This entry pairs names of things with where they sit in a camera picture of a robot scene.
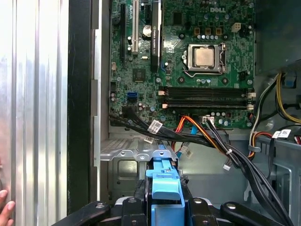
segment dell logo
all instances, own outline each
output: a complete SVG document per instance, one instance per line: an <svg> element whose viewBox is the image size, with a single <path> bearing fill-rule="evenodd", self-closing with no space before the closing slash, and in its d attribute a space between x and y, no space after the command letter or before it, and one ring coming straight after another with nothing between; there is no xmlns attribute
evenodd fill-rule
<svg viewBox="0 0 301 226"><path fill-rule="evenodd" d="M226 13L225 8L210 8L211 13Z"/></svg>

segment metal side panel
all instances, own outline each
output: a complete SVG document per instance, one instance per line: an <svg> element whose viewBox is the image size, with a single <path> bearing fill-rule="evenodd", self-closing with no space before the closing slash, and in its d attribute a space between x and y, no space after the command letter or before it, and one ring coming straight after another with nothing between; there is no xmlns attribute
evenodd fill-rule
<svg viewBox="0 0 301 226"><path fill-rule="evenodd" d="M66 216L68 10L0 1L0 179L18 226Z"/></svg>

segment sata port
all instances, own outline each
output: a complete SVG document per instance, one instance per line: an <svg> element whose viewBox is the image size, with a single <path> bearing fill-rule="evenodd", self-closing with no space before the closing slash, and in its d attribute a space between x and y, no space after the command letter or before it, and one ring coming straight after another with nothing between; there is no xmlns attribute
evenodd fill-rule
<svg viewBox="0 0 301 226"><path fill-rule="evenodd" d="M128 101L137 101L138 93L137 92L128 92L127 93L127 100Z"/></svg>

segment yellow wire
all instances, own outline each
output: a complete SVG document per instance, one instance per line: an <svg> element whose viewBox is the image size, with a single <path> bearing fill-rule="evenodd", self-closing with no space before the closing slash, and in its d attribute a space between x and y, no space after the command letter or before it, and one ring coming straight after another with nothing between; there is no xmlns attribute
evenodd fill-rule
<svg viewBox="0 0 301 226"><path fill-rule="evenodd" d="M282 99L281 99L281 74L278 76L277 78L277 83L276 83L276 96L277 96L277 102L278 102L278 105L279 105L279 108L281 109L281 112L284 116L286 116L288 119L292 120L293 122L296 122L296 123L301 123L301 120L300 119L297 119L297 118L294 118L292 116L290 116L286 111L285 109L283 108L283 104L282 104Z"/></svg>

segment white label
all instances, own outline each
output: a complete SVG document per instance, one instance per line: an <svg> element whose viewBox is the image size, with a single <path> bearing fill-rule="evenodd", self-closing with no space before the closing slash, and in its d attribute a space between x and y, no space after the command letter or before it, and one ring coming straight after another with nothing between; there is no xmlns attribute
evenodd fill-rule
<svg viewBox="0 0 301 226"><path fill-rule="evenodd" d="M153 120L151 125L149 126L149 128L147 129L147 131L149 131L150 133L153 134L157 134L158 131L160 130L160 128L162 127L162 123L157 121L157 120Z"/></svg>
<svg viewBox="0 0 301 226"><path fill-rule="evenodd" d="M290 133L291 133L290 129L283 129L283 130L281 130L280 134L278 135L278 138L288 138Z"/></svg>
<svg viewBox="0 0 301 226"><path fill-rule="evenodd" d="M191 156L193 154L193 152L189 148L187 148L187 150L185 151L185 153L186 153L187 158L189 158L189 159L191 158Z"/></svg>
<svg viewBox="0 0 301 226"><path fill-rule="evenodd" d="M152 138L152 137L146 137L145 139L144 139L144 141L146 141L147 143L150 143L150 144L152 144L152 142L154 142L154 138Z"/></svg>
<svg viewBox="0 0 301 226"><path fill-rule="evenodd" d="M189 148L187 146L182 146L181 149L180 149L180 152L183 153L183 152L186 152Z"/></svg>
<svg viewBox="0 0 301 226"><path fill-rule="evenodd" d="M275 139L278 138L279 134L280 134L280 131L276 131L274 133L274 135L272 136L272 138L275 138Z"/></svg>
<svg viewBox="0 0 301 226"><path fill-rule="evenodd" d="M226 164L224 164L223 168L224 168L225 170L229 171L231 167L230 167L230 166L227 166Z"/></svg>

